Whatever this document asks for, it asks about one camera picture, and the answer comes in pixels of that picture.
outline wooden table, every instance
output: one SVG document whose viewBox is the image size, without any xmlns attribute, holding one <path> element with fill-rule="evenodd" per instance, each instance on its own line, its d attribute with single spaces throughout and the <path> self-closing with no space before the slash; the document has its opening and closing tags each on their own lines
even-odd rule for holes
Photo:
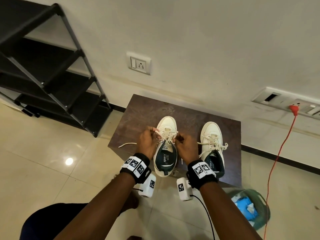
<svg viewBox="0 0 320 240">
<path fill-rule="evenodd" d="M 123 160 L 135 153 L 136 145 L 125 145 L 124 143 L 137 142 L 138 135 L 145 129 L 146 125 L 156 127 L 165 116 L 172 116 L 176 120 L 177 129 L 188 133 L 200 141 L 200 133 L 203 125 L 208 121 L 217 123 L 221 129 L 223 143 L 229 144 L 223 151 L 225 161 L 225 175 L 220 178 L 223 187 L 241 187 L 241 123 L 240 121 L 184 108 L 155 99 L 134 94 L 123 114 L 117 129 L 115 130 L 109 147 Z M 176 170 L 171 174 L 174 177 L 185 177 L 187 166 L 181 164 L 178 159 Z"/>
</svg>

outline red plug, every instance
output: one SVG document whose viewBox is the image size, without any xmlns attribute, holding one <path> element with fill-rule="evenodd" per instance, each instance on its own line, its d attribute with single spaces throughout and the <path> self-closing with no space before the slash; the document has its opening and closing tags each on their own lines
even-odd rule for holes
<svg viewBox="0 0 320 240">
<path fill-rule="evenodd" d="M 289 109 L 292 111 L 293 115 L 294 116 L 297 116 L 298 115 L 298 111 L 299 111 L 299 107 L 296 106 L 296 105 L 290 105 L 289 106 Z"/>
</svg>

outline orange wire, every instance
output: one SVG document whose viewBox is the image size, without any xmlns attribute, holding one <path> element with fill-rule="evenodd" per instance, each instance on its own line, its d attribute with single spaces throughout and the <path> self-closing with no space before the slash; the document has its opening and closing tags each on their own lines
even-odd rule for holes
<svg viewBox="0 0 320 240">
<path fill-rule="evenodd" d="M 265 226 L 265 228 L 264 228 L 263 240 L 266 239 L 267 225 L 268 225 L 268 198 L 269 198 L 269 183 L 270 183 L 271 173 L 272 173 L 272 171 L 273 171 L 273 169 L 274 169 L 274 167 L 275 167 L 275 165 L 276 165 L 276 163 L 277 163 L 277 161 L 278 161 L 278 159 L 279 159 L 279 155 L 280 155 L 280 153 L 281 153 L 282 147 L 283 147 L 283 145 L 285 144 L 285 142 L 287 141 L 287 139 L 288 139 L 288 137 L 289 137 L 289 135 L 290 135 L 290 133 L 291 133 L 291 130 L 292 130 L 293 126 L 294 126 L 294 122 L 296 121 L 296 118 L 297 118 L 297 116 L 295 115 L 295 116 L 294 116 L 294 119 L 293 119 L 293 121 L 292 121 L 290 130 L 289 130 L 289 132 L 288 132 L 288 135 L 287 135 L 287 137 L 285 138 L 285 140 L 283 141 L 283 143 L 282 143 L 282 145 L 281 145 L 281 147 L 280 147 L 280 150 L 279 150 L 279 152 L 278 152 L 277 158 L 275 159 L 275 161 L 274 161 L 274 163 L 273 163 L 273 166 L 272 166 L 272 168 L 271 168 L 271 171 L 270 171 L 270 173 L 269 173 L 269 178 L 268 178 L 268 190 L 267 190 L 267 194 L 266 194 L 266 226 Z"/>
</svg>

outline blue cloth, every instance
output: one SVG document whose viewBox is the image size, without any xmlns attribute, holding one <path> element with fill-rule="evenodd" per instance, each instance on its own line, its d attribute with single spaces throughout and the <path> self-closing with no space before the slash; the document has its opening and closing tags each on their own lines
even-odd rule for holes
<svg viewBox="0 0 320 240">
<path fill-rule="evenodd" d="M 238 207 L 238 209 L 242 212 L 242 214 L 245 216 L 245 218 L 248 221 L 251 221 L 253 219 L 255 219 L 258 216 L 258 212 L 256 211 L 256 209 L 253 207 L 253 214 L 248 211 L 248 206 L 251 204 L 251 200 L 248 197 L 239 199 L 235 202 L 236 206 Z"/>
</svg>

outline shoe rack shelf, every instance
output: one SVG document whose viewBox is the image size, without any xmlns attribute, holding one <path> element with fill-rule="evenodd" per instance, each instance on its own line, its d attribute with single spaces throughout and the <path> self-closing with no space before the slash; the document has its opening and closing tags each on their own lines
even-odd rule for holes
<svg viewBox="0 0 320 240">
<path fill-rule="evenodd" d="M 77 50 L 25 38 L 59 15 Z M 78 58 L 91 77 L 66 71 Z M 100 95 L 88 92 L 96 83 Z M 58 4 L 0 0 L 0 87 L 20 95 L 13 100 L 29 115 L 45 116 L 89 131 L 97 137 L 112 109 L 70 24 Z"/>
</svg>

